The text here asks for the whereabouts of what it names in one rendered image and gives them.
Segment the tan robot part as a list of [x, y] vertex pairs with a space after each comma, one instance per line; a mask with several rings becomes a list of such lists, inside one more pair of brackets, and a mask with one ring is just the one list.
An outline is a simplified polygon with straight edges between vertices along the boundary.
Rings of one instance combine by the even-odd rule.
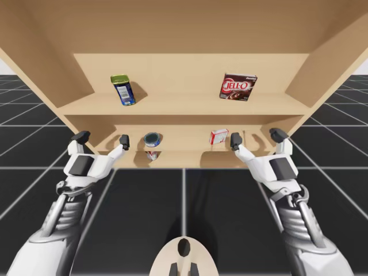
[[219, 276], [209, 251], [188, 236], [172, 239], [159, 251], [149, 276]]

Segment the red and white carton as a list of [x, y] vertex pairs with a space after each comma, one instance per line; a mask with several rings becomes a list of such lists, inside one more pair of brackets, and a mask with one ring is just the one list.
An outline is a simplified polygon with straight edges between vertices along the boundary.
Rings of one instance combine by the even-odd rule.
[[223, 143], [226, 140], [226, 137], [228, 136], [229, 130], [228, 129], [219, 129], [216, 131], [211, 131], [209, 142], [211, 145], [217, 144], [217, 143]]

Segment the green and blue rectangular can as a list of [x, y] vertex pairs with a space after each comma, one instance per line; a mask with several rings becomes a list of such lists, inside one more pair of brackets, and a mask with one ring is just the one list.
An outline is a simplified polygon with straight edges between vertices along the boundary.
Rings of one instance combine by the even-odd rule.
[[136, 103], [130, 80], [127, 75], [112, 75], [110, 80], [124, 106], [130, 106]]

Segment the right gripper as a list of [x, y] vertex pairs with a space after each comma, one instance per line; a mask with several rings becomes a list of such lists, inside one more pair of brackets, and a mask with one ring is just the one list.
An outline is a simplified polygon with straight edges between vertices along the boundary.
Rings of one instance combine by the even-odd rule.
[[293, 145], [288, 134], [279, 128], [271, 128], [269, 132], [271, 139], [276, 142], [277, 155], [255, 157], [243, 145], [243, 139], [238, 132], [231, 134], [231, 149], [239, 160], [247, 164], [252, 176], [258, 182], [296, 179], [298, 170], [290, 157], [293, 154]]

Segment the pale wooden shelf unit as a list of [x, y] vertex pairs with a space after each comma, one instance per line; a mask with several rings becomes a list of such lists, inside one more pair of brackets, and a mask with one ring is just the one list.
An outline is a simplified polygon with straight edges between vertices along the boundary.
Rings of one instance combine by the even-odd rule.
[[[272, 154], [367, 58], [368, 0], [0, 0], [0, 59], [94, 153], [127, 134], [119, 167], [241, 167], [224, 128]], [[219, 97], [226, 73], [258, 77], [248, 101]]]

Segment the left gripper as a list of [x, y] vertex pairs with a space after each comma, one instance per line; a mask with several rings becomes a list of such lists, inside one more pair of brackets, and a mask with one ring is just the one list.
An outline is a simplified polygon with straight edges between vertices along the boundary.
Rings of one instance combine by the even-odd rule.
[[129, 136], [122, 135], [119, 138], [120, 144], [108, 155], [84, 154], [84, 145], [89, 137], [89, 131], [81, 131], [71, 138], [67, 147], [71, 157], [63, 170], [67, 176], [102, 179], [110, 173], [114, 161], [123, 157], [130, 148]]

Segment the brown and red carton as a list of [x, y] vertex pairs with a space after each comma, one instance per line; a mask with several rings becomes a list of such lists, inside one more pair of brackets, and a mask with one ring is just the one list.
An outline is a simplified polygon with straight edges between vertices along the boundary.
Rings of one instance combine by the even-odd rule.
[[247, 74], [225, 74], [219, 97], [235, 101], [248, 101], [258, 77]]

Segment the blue flat can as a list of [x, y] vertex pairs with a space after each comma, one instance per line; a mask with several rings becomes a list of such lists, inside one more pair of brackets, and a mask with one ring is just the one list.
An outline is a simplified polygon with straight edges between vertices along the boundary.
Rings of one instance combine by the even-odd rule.
[[144, 144], [147, 147], [156, 147], [160, 144], [161, 136], [157, 132], [150, 132], [144, 136]]

